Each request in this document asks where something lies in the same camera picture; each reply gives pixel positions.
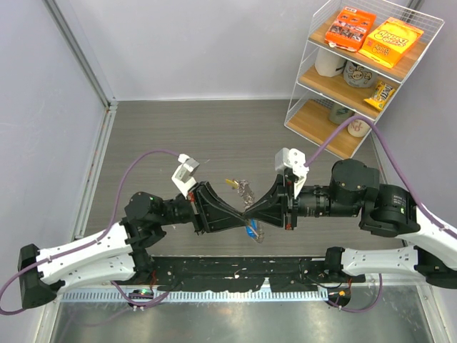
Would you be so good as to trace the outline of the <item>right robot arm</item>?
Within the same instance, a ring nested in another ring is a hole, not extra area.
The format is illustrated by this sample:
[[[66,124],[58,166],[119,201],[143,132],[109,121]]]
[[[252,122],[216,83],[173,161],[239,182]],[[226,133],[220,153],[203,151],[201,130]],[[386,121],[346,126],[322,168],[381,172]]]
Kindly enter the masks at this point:
[[[326,186],[305,184],[308,167],[302,161],[277,170],[278,182],[244,212],[246,218],[293,229],[300,217],[356,217],[359,228],[374,236],[408,242],[397,249],[330,247],[323,263],[327,279],[405,274],[456,288],[456,228],[428,212],[409,190],[381,183],[377,169],[355,159],[336,162]]]

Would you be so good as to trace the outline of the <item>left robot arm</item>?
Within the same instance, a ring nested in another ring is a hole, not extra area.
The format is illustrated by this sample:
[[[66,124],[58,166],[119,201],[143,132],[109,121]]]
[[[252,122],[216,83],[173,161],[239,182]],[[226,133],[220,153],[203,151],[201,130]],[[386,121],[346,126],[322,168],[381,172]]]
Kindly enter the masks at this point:
[[[102,232],[61,246],[40,249],[28,244],[19,251],[19,289],[23,309],[52,302],[61,293],[95,282],[136,282],[152,277],[147,248],[166,235],[166,225],[192,224],[197,233],[242,227],[241,212],[200,182],[173,199],[137,192],[125,216]]]

